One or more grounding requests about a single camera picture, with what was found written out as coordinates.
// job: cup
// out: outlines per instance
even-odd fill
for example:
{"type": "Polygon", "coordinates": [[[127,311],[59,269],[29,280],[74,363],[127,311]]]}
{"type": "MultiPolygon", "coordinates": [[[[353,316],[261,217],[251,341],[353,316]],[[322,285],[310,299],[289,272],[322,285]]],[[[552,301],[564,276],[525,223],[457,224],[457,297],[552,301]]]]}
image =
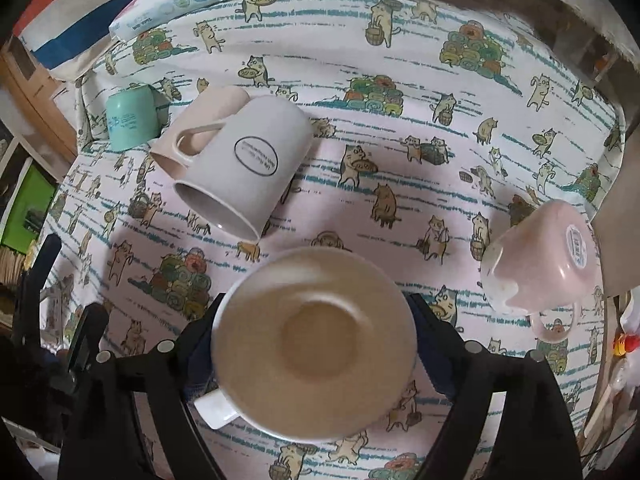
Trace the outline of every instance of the cup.
{"type": "Polygon", "coordinates": [[[149,153],[158,166],[174,180],[182,178],[190,160],[183,155],[197,155],[217,133],[215,130],[182,134],[183,131],[197,131],[199,126],[235,114],[249,102],[249,94],[239,86],[207,87],[185,110],[178,115],[162,136],[151,146],[149,153]],[[180,143],[175,139],[182,136],[180,143]]]}
{"type": "Polygon", "coordinates": [[[482,291],[494,310],[530,316],[536,337],[558,343],[580,317],[582,300],[597,284],[596,247],[580,212],[563,200],[549,200],[510,228],[484,252],[482,291]],[[571,305],[571,326],[547,329],[544,310],[571,305]]]}
{"type": "Polygon", "coordinates": [[[107,99],[107,128],[111,149],[124,152],[155,139],[160,132],[151,88],[121,90],[107,99]]]}
{"type": "Polygon", "coordinates": [[[390,278],[349,251],[298,248],[225,295],[211,332],[219,388],[194,406],[214,429],[242,416],[283,440],[332,442],[397,405],[416,355],[411,309],[390,278]]]}
{"type": "Polygon", "coordinates": [[[222,128],[197,156],[181,154],[189,166],[174,186],[178,196],[219,229],[258,241],[306,152],[314,130],[294,104],[276,96],[249,101],[235,115],[184,135],[222,128]]]}

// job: table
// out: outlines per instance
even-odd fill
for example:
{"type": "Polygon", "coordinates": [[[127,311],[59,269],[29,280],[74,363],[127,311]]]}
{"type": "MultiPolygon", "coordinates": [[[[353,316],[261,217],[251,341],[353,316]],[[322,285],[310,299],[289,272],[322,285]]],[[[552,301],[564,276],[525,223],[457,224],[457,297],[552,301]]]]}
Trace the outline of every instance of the table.
{"type": "MultiPolygon", "coordinates": [[[[479,259],[550,198],[591,218],[617,175],[624,124],[525,23],[501,18],[430,0],[230,0],[118,44],[77,85],[86,147],[43,233],[63,242],[49,277],[59,294],[42,308],[53,346],[68,345],[82,308],[99,300],[111,311],[104,347],[148,351],[270,255],[335,246],[422,294],[465,339],[513,356],[542,349],[579,431],[602,354],[602,289],[586,298],[578,330],[546,345],[526,319],[491,309],[479,259]],[[169,121],[208,84],[276,94],[312,118],[316,142],[259,244],[240,244],[188,211],[148,148],[117,154],[90,143],[104,137],[107,97],[138,83],[158,91],[169,121]]],[[[558,308],[545,322],[560,330],[570,313],[558,308]]],[[[470,477],[489,457],[503,402],[494,396],[470,477]]],[[[200,428],[229,478],[400,480],[428,453],[448,409],[417,365],[391,414],[333,444],[283,442],[242,420],[200,428]]]]}

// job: pink mug handle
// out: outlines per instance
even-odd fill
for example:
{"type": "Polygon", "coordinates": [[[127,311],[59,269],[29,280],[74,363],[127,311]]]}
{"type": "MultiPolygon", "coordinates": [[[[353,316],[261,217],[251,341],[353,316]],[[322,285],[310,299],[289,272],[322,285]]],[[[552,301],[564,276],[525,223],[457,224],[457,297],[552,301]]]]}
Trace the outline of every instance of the pink mug handle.
{"type": "Polygon", "coordinates": [[[174,149],[174,155],[180,164],[182,164],[185,168],[188,168],[194,161],[196,155],[187,155],[180,149],[180,141],[186,137],[187,135],[200,134],[202,132],[210,132],[211,130],[219,130],[223,128],[226,122],[233,117],[233,115],[229,117],[225,117],[223,119],[218,119],[217,121],[211,124],[205,124],[204,126],[196,126],[195,128],[187,128],[186,130],[182,130],[178,132],[175,136],[174,143],[172,148],[174,149]]]}
{"type": "Polygon", "coordinates": [[[554,332],[553,330],[549,330],[545,327],[542,323],[539,312],[530,314],[529,320],[531,322],[531,329],[533,330],[533,333],[540,341],[544,341],[545,343],[555,344],[564,341],[569,337],[569,332],[578,326],[578,319],[582,315],[581,303],[573,303],[571,308],[573,311],[571,326],[567,330],[564,330],[564,332],[554,332]]]}

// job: white oval sticker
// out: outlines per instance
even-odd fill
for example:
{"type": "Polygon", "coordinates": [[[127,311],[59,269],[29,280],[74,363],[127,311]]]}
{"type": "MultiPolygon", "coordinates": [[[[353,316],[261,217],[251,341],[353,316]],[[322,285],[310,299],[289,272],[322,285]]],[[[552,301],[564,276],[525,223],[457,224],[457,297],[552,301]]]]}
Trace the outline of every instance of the white oval sticker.
{"type": "Polygon", "coordinates": [[[574,264],[581,269],[587,266],[587,244],[582,238],[580,230],[573,224],[566,229],[566,246],[574,264]]]}
{"type": "Polygon", "coordinates": [[[236,158],[245,168],[260,176],[271,176],[278,169],[278,154],[260,137],[243,137],[234,146],[236,158]]]}

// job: green mug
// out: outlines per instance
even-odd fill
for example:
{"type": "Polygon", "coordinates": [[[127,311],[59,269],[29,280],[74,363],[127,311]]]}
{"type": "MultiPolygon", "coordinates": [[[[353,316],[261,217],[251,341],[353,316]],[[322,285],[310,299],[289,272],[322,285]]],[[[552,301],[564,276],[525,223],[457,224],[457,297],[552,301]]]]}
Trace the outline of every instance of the green mug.
{"type": "Polygon", "coordinates": [[[106,108],[114,152],[130,150],[160,134],[154,96],[148,85],[119,91],[107,99],[106,108]]]}

